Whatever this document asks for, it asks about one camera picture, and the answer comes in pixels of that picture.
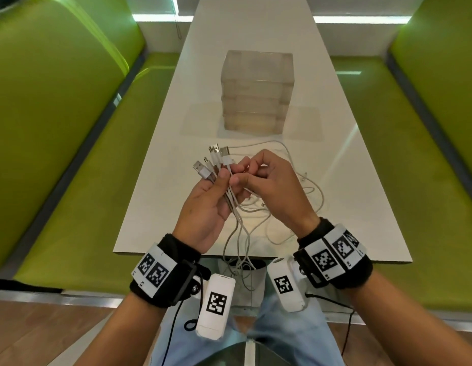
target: forearm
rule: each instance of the forearm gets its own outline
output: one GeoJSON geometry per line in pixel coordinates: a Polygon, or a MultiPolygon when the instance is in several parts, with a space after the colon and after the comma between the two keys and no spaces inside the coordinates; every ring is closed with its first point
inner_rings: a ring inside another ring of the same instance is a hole
{"type": "Polygon", "coordinates": [[[396,365],[472,366],[472,346],[380,273],[344,292],[396,365]]]}
{"type": "Polygon", "coordinates": [[[129,293],[75,366],[141,366],[165,312],[129,293]]]}

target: light blue jeans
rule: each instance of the light blue jeans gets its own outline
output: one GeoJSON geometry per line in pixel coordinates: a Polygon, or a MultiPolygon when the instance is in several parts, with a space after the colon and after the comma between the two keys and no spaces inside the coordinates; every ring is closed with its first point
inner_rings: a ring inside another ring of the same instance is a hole
{"type": "MultiPolygon", "coordinates": [[[[173,330],[172,343],[165,366],[193,366],[214,353],[247,338],[263,343],[294,366],[344,366],[334,336],[325,321],[319,302],[311,298],[308,307],[301,312],[286,312],[275,293],[266,290],[258,317],[247,336],[236,330],[229,317],[224,337],[212,341],[197,336],[195,331],[185,331],[184,323],[197,318],[199,301],[191,298],[184,302],[173,330]]],[[[170,308],[161,324],[161,331],[151,355],[151,366],[161,366],[167,347],[176,307],[170,308]]]]}

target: hand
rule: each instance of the hand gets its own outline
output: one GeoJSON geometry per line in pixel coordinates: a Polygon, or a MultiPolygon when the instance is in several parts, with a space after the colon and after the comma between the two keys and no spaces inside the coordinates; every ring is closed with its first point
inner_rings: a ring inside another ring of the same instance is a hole
{"type": "Polygon", "coordinates": [[[238,190],[246,187],[261,196],[270,213],[297,238],[311,233],[320,222],[292,165],[267,149],[251,159],[247,172],[233,175],[230,185],[238,190]]]}
{"type": "MultiPolygon", "coordinates": [[[[231,171],[243,172],[249,163],[250,159],[245,157],[239,164],[232,164],[231,171]]],[[[223,168],[214,185],[206,179],[199,181],[183,204],[173,230],[173,236],[202,254],[214,245],[231,214],[224,198],[229,177],[229,171],[223,168]]],[[[251,195],[240,186],[233,187],[233,192],[239,203],[251,195]]]]}

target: white table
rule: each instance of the white table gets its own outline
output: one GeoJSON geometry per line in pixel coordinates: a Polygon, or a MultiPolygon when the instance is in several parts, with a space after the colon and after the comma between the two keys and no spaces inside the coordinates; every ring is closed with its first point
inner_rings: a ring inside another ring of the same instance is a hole
{"type": "MultiPolygon", "coordinates": [[[[220,76],[228,50],[293,53],[291,106],[283,135],[273,138],[288,146],[296,169],[307,172],[324,190],[321,215],[348,227],[367,246],[372,260],[411,261],[306,0],[200,0],[114,252],[144,253],[172,231],[184,200],[199,180],[192,165],[208,156],[209,145],[268,139],[224,130],[220,76]]],[[[252,155],[263,147],[232,153],[252,155]]],[[[318,205],[317,192],[311,201],[318,205]]],[[[243,216],[248,229],[264,217],[259,213],[257,218],[243,216]]],[[[274,218],[269,223],[272,240],[288,237],[288,229],[274,218]]],[[[209,255],[222,254],[234,227],[231,216],[209,255]]],[[[291,254],[297,247],[294,238],[272,245],[264,225],[251,240],[253,257],[291,254]]],[[[236,254],[235,238],[226,254],[236,254]]]]}

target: stacked plastic container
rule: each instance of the stacked plastic container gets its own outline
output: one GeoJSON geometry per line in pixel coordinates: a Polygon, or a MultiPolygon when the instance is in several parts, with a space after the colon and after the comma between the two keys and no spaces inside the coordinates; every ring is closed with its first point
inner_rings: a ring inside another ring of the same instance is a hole
{"type": "Polygon", "coordinates": [[[224,127],[281,134],[294,82],[292,54],[229,50],[221,74],[224,127]]]}

